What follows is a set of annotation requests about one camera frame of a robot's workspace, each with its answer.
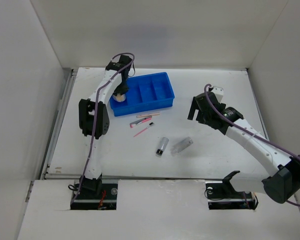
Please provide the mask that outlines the beige makeup sponge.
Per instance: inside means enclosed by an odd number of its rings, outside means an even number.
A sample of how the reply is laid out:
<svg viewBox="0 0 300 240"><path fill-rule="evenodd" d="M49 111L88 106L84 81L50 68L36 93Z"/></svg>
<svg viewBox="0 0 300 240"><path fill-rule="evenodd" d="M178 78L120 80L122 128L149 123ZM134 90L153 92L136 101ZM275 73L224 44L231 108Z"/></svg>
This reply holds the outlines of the beige makeup sponge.
<svg viewBox="0 0 300 240"><path fill-rule="evenodd" d="M122 103L126 100L126 95L125 94L117 94L116 96L117 96L116 102L118 102L118 103Z"/></svg>

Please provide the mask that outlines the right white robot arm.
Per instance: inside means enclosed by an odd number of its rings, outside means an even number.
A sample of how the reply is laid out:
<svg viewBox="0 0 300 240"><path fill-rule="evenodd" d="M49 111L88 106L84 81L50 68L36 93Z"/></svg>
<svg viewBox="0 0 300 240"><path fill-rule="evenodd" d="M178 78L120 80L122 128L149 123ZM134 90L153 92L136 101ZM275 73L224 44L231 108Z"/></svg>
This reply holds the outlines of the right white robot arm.
<svg viewBox="0 0 300 240"><path fill-rule="evenodd" d="M240 170L232 170L220 183L210 185L216 190L212 198L233 199L245 192L258 192L279 204L289 202L300 189L300 155L267 140L221 99L222 95L208 87L193 97L188 120L196 120L236 142L262 165L267 175L239 178Z"/></svg>

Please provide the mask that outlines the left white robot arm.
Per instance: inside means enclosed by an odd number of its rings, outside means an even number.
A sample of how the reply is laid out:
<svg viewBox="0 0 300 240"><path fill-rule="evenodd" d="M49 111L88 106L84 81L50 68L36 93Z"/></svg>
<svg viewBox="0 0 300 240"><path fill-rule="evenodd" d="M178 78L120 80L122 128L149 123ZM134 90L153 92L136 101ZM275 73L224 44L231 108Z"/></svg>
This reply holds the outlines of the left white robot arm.
<svg viewBox="0 0 300 240"><path fill-rule="evenodd" d="M128 78L134 67L135 55L129 52L119 53L112 57L105 67L103 78L87 99L79 101L79 128L85 137L91 137L87 160L82 176L86 179L98 179L102 175L100 161L93 156L95 141L105 135L110 127L107 104L111 98L124 102L129 90Z"/></svg>

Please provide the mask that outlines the pink makeup brush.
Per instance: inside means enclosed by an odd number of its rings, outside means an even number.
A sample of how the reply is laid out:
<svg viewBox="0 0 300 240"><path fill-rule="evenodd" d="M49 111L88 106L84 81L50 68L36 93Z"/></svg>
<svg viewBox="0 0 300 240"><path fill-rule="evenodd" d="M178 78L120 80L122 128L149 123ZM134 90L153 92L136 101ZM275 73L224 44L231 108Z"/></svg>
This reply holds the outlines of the pink makeup brush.
<svg viewBox="0 0 300 240"><path fill-rule="evenodd" d="M138 125L140 125L140 124L143 124L143 123L146 123L146 122L150 121L151 119L152 119L152 117L148 117L144 122L140 122L140 123L137 124L137 125L130 125L130 124L129 124L129 126L130 126L130 128L134 128L134 127L136 127L136 126L138 126Z"/></svg>

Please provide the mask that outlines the blue plastic organizer tray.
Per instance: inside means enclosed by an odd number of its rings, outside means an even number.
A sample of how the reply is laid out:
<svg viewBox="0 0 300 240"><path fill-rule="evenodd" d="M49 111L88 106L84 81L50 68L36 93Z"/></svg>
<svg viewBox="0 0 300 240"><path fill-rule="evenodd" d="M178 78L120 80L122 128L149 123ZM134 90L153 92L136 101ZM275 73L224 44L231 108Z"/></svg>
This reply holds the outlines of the blue plastic organizer tray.
<svg viewBox="0 0 300 240"><path fill-rule="evenodd" d="M110 99L110 107L116 117L173 106L175 94L166 72L130 77L127 86L129 90L125 101Z"/></svg>

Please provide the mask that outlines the houndstooth pattern pencil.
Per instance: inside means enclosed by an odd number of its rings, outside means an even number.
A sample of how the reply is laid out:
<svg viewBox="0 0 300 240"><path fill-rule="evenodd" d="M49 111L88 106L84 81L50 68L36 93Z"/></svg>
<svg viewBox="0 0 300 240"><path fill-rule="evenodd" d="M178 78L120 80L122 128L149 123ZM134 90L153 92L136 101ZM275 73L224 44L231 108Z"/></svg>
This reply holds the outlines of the houndstooth pattern pencil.
<svg viewBox="0 0 300 240"><path fill-rule="evenodd" d="M131 122L130 125L138 125L139 123L144 122L146 119L148 119L147 117L144 117L142 119L136 120L134 122Z"/></svg>

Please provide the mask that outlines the beige cosmetic stick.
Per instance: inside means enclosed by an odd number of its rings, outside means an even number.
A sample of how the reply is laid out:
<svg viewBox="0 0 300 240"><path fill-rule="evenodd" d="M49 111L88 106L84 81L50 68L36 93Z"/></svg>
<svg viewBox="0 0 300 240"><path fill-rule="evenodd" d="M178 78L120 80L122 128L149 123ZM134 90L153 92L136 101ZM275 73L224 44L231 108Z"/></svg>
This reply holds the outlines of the beige cosmetic stick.
<svg viewBox="0 0 300 240"><path fill-rule="evenodd" d="M161 114L160 112L146 113L146 114L137 115L136 118L148 118L153 116L159 116L160 114Z"/></svg>

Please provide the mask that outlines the clear plastic bottle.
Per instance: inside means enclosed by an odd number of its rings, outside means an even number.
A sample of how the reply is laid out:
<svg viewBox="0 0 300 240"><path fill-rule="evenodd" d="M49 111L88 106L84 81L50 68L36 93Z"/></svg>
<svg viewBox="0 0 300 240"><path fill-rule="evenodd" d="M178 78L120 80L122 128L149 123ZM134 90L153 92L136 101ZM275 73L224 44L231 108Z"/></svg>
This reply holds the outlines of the clear plastic bottle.
<svg viewBox="0 0 300 240"><path fill-rule="evenodd" d="M178 143L174 144L171 147L170 153L172 156L175 156L182 151L184 151L186 148L191 146L193 144L193 140L191 137L186 137L185 139L179 141Z"/></svg>

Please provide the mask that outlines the pink eyebrow comb brush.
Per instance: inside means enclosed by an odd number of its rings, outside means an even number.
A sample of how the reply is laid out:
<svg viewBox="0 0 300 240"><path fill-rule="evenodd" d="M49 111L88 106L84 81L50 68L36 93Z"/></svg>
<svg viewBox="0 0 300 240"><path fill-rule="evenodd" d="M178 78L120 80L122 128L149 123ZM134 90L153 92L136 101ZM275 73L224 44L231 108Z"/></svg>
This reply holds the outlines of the pink eyebrow comb brush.
<svg viewBox="0 0 300 240"><path fill-rule="evenodd" d="M142 134L143 132L145 132L147 129L153 127L155 124L153 122L151 122L146 128L142 129L141 131L139 131L138 133L136 133L133 137L137 137L139 136L140 134Z"/></svg>

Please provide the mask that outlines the clear tube black cap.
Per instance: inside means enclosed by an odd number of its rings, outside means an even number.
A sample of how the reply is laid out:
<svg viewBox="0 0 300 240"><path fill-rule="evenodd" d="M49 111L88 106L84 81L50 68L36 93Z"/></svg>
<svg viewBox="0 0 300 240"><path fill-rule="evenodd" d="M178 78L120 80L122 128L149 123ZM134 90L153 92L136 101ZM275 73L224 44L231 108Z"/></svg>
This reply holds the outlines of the clear tube black cap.
<svg viewBox="0 0 300 240"><path fill-rule="evenodd" d="M169 139L167 137L162 137L161 140L159 141L159 144L157 146L157 150L156 150L155 154L157 156L162 156L168 143L169 143Z"/></svg>

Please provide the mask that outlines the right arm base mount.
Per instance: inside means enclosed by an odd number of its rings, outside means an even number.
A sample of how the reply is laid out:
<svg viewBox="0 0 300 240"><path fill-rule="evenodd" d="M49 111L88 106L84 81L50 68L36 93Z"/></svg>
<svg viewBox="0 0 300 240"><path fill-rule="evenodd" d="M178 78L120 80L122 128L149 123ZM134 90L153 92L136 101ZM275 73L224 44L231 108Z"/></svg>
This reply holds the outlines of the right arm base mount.
<svg viewBox="0 0 300 240"><path fill-rule="evenodd" d="M240 171L232 171L221 180L205 182L204 196L209 210L256 210L258 197L253 192L236 191L230 180Z"/></svg>

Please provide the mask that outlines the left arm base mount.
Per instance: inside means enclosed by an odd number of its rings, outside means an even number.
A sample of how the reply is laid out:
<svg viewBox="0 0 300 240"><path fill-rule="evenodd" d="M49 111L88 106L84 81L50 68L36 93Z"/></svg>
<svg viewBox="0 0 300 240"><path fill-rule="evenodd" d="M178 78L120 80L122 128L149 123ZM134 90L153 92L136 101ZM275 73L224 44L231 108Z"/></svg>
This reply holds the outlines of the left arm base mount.
<svg viewBox="0 0 300 240"><path fill-rule="evenodd" d="M79 194L80 183L69 184L72 191L71 210L108 211L117 209L119 181L117 179L84 178Z"/></svg>

